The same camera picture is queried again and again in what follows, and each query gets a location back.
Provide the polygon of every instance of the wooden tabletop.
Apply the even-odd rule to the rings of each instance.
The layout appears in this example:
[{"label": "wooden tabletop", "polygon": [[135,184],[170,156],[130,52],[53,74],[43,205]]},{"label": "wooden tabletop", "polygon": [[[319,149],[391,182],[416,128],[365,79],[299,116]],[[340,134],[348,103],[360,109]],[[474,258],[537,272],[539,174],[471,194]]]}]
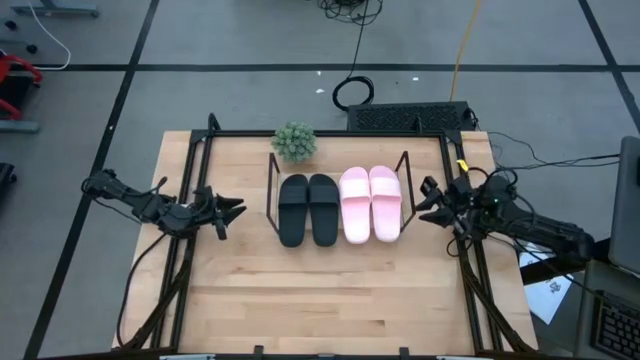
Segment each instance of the wooden tabletop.
[{"label": "wooden tabletop", "polygon": [[[163,193],[179,192],[189,136],[164,135],[153,179],[155,184],[168,177]],[[470,166],[493,170],[486,133],[463,133],[463,145]],[[283,173],[340,174],[352,166],[395,168],[405,150],[419,202],[425,176],[445,185],[437,139],[320,137],[318,152],[304,165],[278,163]],[[380,242],[372,233],[364,245],[351,245],[340,235],[335,246],[320,248],[307,232],[302,246],[285,248],[265,216],[270,152],[267,137],[213,140],[207,182],[214,192],[245,199],[248,210],[231,224],[226,241],[212,227],[198,233],[181,352],[250,353],[264,345],[271,354],[384,355],[398,354],[402,346],[415,355],[473,354],[459,263],[445,251],[451,229],[414,218],[395,243]],[[477,172],[470,175],[475,186],[483,181]],[[154,226],[142,226],[135,257],[158,236]],[[125,339],[156,305],[168,244],[154,249],[133,277]],[[487,240],[485,253],[498,308],[537,347],[513,249]],[[483,341],[491,348],[486,314],[478,305]],[[171,308],[165,321],[164,345],[173,313]]]}]

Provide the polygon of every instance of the yellow cable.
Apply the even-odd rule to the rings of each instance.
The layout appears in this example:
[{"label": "yellow cable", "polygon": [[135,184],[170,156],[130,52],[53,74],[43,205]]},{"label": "yellow cable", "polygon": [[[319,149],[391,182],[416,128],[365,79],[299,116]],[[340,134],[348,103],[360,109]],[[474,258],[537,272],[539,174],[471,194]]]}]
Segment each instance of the yellow cable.
[{"label": "yellow cable", "polygon": [[460,59],[462,58],[464,47],[467,45],[467,40],[469,40],[469,36],[471,35],[471,28],[473,27],[473,22],[476,20],[476,15],[478,14],[478,9],[480,9],[481,2],[482,0],[476,0],[476,7],[473,9],[471,20],[469,20],[469,25],[467,25],[467,32],[464,33],[462,44],[460,44],[460,50],[458,50],[456,67],[453,69],[453,82],[451,83],[451,95],[449,95],[450,102],[453,101],[453,96],[456,94],[456,82],[458,81],[458,68],[460,67]]}]

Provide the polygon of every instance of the white cable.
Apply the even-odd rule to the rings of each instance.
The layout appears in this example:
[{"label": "white cable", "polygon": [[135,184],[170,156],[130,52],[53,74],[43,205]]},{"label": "white cable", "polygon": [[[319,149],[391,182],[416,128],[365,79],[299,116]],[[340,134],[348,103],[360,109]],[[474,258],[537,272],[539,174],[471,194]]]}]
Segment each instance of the white cable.
[{"label": "white cable", "polygon": [[31,1],[27,0],[27,4],[29,4],[29,8],[31,9],[31,13],[33,14],[33,18],[36,19],[36,22],[38,23],[38,25],[40,25],[40,27],[42,28],[42,30],[49,35],[49,37],[51,39],[53,39],[53,41],[55,41],[56,43],[58,43],[58,45],[62,46],[63,49],[65,49],[67,51],[67,62],[59,67],[55,67],[55,68],[41,68],[41,67],[36,67],[36,69],[38,70],[47,70],[47,71],[59,71],[59,70],[64,70],[67,68],[67,66],[69,66],[69,63],[71,62],[71,51],[69,49],[67,49],[66,46],[64,46],[63,43],[60,42],[60,40],[56,39],[55,36],[51,35],[51,33],[49,32],[49,30],[47,30],[47,28],[44,27],[44,25],[42,25],[42,23],[40,22],[40,19],[38,19],[38,15],[36,14],[36,11],[33,9],[33,5],[31,5]]}]

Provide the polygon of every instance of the gray floor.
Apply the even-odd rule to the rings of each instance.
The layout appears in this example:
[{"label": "gray floor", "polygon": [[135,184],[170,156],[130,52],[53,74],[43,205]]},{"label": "gray floor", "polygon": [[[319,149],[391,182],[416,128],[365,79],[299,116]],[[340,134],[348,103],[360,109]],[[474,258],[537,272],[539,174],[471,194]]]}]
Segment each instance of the gray floor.
[{"label": "gray floor", "polygon": [[[3,49],[37,63],[60,63],[60,52],[33,19],[16,18],[0,0],[0,16],[15,18],[19,33],[41,52]],[[149,0],[101,1],[102,16],[44,18],[73,52],[73,64],[126,64]],[[577,1],[487,0],[465,52],[474,64],[604,65]],[[620,64],[639,64],[640,30],[634,0],[590,0]],[[389,2],[364,31],[361,63],[452,64],[471,0]],[[160,0],[142,64],[349,63],[358,28],[325,19],[314,1]],[[446,101],[449,72],[364,72],[376,85],[376,103]],[[273,129],[286,121],[316,129],[343,129],[331,91],[345,72],[138,72],[131,83],[106,167],[135,187],[150,185],[162,133],[203,127],[215,112],[226,129]],[[640,96],[640,74],[625,73]],[[67,238],[122,72],[45,74],[27,116],[42,124],[35,136],[0,134],[0,161],[16,165],[20,181],[0,213],[0,349],[22,356]],[[344,103],[362,99],[357,85]],[[457,99],[468,101],[485,131],[531,143],[556,160],[614,153],[620,138],[638,131],[610,73],[464,72]],[[533,162],[528,150],[499,135],[503,165]],[[543,168],[523,172],[519,189],[539,213],[575,222],[596,238],[610,231],[615,167]],[[111,345],[124,280],[138,228],[92,206],[47,332],[41,356],[105,351]],[[552,326],[536,324],[544,343],[570,349],[579,291],[572,289]]]}]

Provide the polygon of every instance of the white paper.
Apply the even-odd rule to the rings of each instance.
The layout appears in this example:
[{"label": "white paper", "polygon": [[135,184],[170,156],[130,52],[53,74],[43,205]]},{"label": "white paper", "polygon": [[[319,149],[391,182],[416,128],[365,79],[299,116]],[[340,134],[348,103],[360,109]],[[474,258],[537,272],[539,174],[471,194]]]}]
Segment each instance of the white paper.
[{"label": "white paper", "polygon": [[[531,251],[540,251],[535,246],[529,244],[527,249]],[[547,259],[547,254],[537,254],[540,259]],[[523,252],[520,255],[520,267],[537,263],[539,260],[533,255]],[[527,303],[529,303],[529,309],[536,314],[547,325],[553,320],[553,316],[558,311],[562,299],[567,294],[571,282],[563,276],[558,276],[547,281],[542,281],[536,284],[527,285],[524,287],[524,292],[527,295]]]}]

